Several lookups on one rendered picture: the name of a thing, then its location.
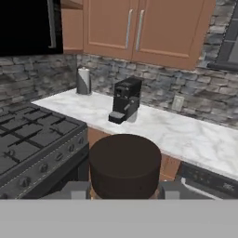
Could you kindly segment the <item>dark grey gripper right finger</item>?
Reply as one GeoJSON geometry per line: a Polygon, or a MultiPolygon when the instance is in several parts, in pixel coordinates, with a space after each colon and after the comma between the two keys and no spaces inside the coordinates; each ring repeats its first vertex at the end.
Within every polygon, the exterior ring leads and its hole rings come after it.
{"type": "Polygon", "coordinates": [[[164,200],[204,200],[206,196],[190,191],[179,181],[160,181],[159,199],[164,200]]]}

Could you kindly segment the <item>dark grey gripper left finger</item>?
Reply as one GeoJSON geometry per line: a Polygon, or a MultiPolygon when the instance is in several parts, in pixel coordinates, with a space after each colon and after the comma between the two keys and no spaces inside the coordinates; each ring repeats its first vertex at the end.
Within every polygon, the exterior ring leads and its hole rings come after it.
{"type": "Polygon", "coordinates": [[[90,199],[91,183],[89,181],[70,181],[61,191],[44,197],[47,200],[86,200],[90,199]]]}

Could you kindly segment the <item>dark brown round condiment jar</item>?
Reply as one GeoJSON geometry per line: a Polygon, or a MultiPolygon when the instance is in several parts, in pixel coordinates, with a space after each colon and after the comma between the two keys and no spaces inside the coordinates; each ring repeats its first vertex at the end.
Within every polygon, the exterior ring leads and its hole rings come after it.
{"type": "Polygon", "coordinates": [[[150,199],[159,183],[162,154],[149,139],[110,135],[89,152],[90,176],[102,199],[150,199]]]}

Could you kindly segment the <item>black gas stove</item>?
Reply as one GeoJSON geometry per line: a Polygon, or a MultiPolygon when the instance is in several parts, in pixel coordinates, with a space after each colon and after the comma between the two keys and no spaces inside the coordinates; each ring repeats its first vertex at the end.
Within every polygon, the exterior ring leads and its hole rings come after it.
{"type": "Polygon", "coordinates": [[[85,122],[32,103],[0,112],[0,199],[39,199],[89,180],[87,132],[85,122]],[[55,161],[58,152],[63,158],[55,161]],[[43,163],[46,173],[39,172],[43,163]],[[23,177],[31,178],[27,188],[19,185],[23,177]]]}

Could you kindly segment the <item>wooden cabinet door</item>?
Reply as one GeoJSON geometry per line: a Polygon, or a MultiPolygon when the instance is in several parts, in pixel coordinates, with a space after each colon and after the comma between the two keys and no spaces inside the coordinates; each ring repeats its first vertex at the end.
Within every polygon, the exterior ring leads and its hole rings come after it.
{"type": "Polygon", "coordinates": [[[132,60],[191,70],[201,56],[216,0],[139,0],[145,10],[132,60]]]}
{"type": "Polygon", "coordinates": [[[139,0],[84,0],[84,52],[87,54],[130,60],[132,57],[139,0]],[[133,9],[128,49],[126,26],[129,9],[133,9]]]}

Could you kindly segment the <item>narrow wooden cabinet panel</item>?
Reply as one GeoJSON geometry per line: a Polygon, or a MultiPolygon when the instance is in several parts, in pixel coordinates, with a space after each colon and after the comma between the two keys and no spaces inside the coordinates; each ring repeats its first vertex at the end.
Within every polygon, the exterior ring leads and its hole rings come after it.
{"type": "Polygon", "coordinates": [[[83,52],[83,0],[60,0],[64,53],[83,52]]]}

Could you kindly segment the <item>black dishwasher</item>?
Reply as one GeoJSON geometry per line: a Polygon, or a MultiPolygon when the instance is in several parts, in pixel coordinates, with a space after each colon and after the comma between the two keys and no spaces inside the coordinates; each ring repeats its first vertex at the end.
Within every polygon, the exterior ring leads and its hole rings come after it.
{"type": "Polygon", "coordinates": [[[182,199],[238,200],[238,181],[196,165],[182,162],[175,178],[182,199]]]}

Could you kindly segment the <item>black coffee machine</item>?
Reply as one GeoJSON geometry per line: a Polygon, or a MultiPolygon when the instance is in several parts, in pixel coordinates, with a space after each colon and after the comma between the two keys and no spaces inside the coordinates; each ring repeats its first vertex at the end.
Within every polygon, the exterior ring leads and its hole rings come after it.
{"type": "Polygon", "coordinates": [[[139,108],[142,79],[131,76],[114,85],[112,112],[109,121],[118,125],[129,119],[139,108]]]}

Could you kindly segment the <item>white paper towel roll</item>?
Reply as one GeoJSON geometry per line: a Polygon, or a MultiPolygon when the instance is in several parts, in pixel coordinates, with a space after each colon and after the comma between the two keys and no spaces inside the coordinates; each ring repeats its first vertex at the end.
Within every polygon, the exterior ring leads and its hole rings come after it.
{"type": "Polygon", "coordinates": [[[77,69],[76,92],[81,95],[91,94],[90,70],[86,67],[77,69]]]}

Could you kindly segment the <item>dark framed window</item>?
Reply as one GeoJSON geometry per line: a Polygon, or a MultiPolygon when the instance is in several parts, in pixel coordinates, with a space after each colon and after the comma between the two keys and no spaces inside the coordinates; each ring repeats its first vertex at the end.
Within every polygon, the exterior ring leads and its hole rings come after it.
{"type": "Polygon", "coordinates": [[[207,64],[207,67],[238,73],[238,0],[235,0],[218,55],[213,62],[207,64]]]}

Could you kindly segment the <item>black microwave oven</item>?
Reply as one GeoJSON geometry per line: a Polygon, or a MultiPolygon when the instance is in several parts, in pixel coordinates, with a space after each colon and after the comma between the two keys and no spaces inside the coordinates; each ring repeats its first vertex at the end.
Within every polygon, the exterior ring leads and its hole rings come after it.
{"type": "Polygon", "coordinates": [[[49,48],[47,0],[0,0],[0,57],[62,54],[60,0],[53,0],[56,47],[49,48]]]}

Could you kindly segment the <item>white wall outlet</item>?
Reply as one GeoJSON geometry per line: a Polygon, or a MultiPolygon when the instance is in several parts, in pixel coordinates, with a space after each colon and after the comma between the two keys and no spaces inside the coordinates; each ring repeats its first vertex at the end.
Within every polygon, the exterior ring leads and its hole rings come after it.
{"type": "Polygon", "coordinates": [[[172,107],[171,109],[173,111],[180,112],[184,103],[184,98],[182,96],[176,95],[173,99],[172,107]]]}

